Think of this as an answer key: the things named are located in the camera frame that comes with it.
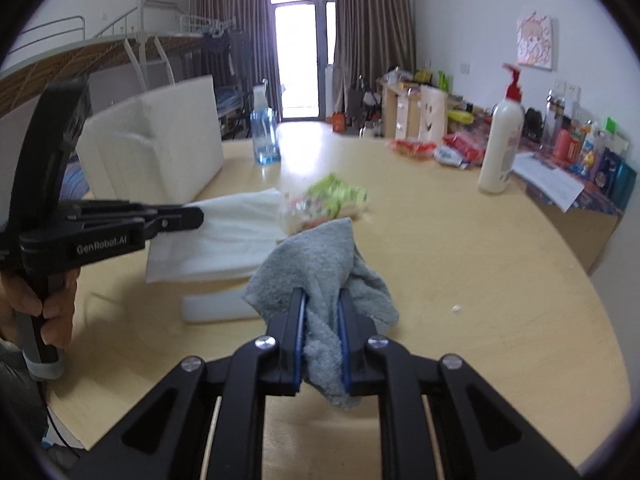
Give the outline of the person's left hand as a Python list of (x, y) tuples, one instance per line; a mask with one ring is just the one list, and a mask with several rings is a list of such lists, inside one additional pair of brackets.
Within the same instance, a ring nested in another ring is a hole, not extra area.
[(35, 318), (42, 315), (44, 324), (40, 334), (49, 346), (65, 349), (72, 340), (75, 314), (75, 297), (79, 269), (65, 274), (65, 285), (47, 300), (41, 301), (18, 276), (1, 275), (1, 339), (21, 347), (21, 337), (16, 324), (17, 313)]

